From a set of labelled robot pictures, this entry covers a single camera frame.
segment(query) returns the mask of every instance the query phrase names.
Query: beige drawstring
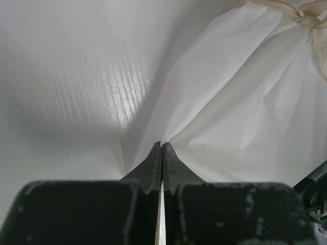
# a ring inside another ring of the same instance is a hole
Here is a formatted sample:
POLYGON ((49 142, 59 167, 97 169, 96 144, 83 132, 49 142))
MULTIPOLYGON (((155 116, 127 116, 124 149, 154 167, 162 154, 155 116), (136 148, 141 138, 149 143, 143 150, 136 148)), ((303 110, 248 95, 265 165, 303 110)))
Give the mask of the beige drawstring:
POLYGON ((327 82, 327 38, 323 40, 322 32, 327 28, 327 16, 320 20, 317 17, 327 11, 327 0, 315 0, 300 7, 287 2, 286 0, 242 0, 236 5, 240 8, 247 2, 260 4, 268 8, 274 8, 289 15, 302 28, 312 31, 312 48, 315 51, 315 66, 327 82))

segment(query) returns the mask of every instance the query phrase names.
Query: beige strap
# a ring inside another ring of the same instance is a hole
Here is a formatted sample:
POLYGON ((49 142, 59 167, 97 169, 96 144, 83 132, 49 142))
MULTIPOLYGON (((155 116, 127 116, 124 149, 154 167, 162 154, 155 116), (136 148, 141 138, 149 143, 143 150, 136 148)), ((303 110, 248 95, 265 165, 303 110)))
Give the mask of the beige strap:
POLYGON ((296 7, 286 0, 242 0, 236 5, 236 8, 240 8, 247 2, 280 10, 292 17, 302 28, 311 30, 313 33, 312 48, 315 53, 314 65, 327 82, 327 36, 322 37, 323 29, 327 28, 327 16, 323 20, 317 18, 327 11, 327 0, 315 0, 300 7, 296 7))

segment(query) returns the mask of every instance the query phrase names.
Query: white plastic bag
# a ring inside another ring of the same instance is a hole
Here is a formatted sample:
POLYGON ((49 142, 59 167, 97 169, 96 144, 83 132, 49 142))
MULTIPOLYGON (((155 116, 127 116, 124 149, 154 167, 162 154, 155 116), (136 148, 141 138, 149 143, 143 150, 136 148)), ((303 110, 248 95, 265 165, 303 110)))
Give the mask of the white plastic bag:
POLYGON ((162 136, 207 181, 295 185, 327 158, 327 84, 311 43, 262 5, 215 19, 171 70, 143 146, 162 136))

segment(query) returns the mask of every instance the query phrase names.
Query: plastic bag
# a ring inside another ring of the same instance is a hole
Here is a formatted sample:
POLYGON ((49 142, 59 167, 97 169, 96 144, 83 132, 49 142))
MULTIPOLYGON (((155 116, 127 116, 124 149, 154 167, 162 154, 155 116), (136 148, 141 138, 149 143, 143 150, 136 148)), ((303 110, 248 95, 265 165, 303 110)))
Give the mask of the plastic bag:
POLYGON ((218 17, 171 70, 143 145, 162 134, 207 181, 295 185, 327 158, 327 84, 311 43, 262 5, 218 17))

